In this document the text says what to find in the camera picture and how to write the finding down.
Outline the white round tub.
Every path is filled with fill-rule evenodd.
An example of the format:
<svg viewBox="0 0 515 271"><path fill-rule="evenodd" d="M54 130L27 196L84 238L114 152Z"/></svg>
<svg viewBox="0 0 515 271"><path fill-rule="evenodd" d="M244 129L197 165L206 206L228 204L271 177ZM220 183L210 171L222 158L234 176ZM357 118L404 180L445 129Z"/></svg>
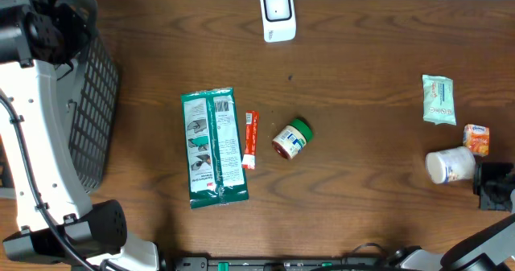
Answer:
<svg viewBox="0 0 515 271"><path fill-rule="evenodd" d="M472 179L476 159L467 147L460 146L427 154L425 165L432 182L444 184Z"/></svg>

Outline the orange Kleenex tissue pack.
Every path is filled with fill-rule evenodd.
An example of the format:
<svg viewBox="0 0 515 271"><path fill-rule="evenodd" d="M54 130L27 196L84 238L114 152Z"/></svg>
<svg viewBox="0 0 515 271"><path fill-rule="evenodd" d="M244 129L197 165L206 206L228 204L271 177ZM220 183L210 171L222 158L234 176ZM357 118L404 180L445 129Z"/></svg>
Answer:
<svg viewBox="0 0 515 271"><path fill-rule="evenodd" d="M474 155L489 155L490 132L489 128L481 125L467 124L463 130L463 145Z"/></svg>

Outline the green white wipes pack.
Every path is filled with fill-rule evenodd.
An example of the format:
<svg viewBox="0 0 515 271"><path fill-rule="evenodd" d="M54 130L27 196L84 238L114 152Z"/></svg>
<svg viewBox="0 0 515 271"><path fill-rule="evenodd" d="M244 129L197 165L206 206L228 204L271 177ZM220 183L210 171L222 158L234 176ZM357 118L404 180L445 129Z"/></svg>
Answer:
<svg viewBox="0 0 515 271"><path fill-rule="evenodd" d="M423 116L427 122L456 125L453 80L445 76L422 76Z"/></svg>

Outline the green lid jar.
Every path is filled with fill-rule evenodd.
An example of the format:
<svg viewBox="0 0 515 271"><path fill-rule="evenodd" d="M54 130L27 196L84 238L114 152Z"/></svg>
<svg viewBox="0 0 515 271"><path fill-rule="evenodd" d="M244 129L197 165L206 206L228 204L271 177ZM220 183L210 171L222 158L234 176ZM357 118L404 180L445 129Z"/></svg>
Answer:
<svg viewBox="0 0 515 271"><path fill-rule="evenodd" d="M304 120L295 118L273 139L272 146L283 158L291 160L313 137L310 126Z"/></svg>

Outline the red snack package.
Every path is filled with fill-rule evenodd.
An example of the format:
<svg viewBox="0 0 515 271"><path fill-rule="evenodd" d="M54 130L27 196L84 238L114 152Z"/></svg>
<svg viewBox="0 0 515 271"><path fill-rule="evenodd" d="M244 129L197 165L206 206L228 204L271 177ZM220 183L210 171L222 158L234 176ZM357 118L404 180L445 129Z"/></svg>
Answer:
<svg viewBox="0 0 515 271"><path fill-rule="evenodd" d="M256 166L258 122L258 111L252 110L245 113L245 151L242 167L247 170L254 170Z"/></svg>

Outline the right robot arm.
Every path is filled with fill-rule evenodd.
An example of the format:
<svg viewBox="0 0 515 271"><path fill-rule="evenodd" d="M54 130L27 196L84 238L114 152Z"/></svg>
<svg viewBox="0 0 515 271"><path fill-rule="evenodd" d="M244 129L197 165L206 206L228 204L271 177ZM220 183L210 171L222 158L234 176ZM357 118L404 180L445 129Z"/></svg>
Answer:
<svg viewBox="0 0 515 271"><path fill-rule="evenodd" d="M462 240L444 254L419 246L402 248L389 257L389 267L410 270L507 270L514 257L514 164L482 162L473 177L473 193L483 211L508 211L509 216Z"/></svg>

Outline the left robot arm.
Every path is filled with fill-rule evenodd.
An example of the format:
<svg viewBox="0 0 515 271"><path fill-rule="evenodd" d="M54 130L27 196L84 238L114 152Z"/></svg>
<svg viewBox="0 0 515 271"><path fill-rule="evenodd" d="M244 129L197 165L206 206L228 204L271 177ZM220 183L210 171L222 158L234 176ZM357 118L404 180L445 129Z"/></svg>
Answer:
<svg viewBox="0 0 515 271"><path fill-rule="evenodd" d="M17 203L11 261L74 270L164 270L121 204L93 203L120 88L97 29L96 0L1 0L1 142Z"/></svg>

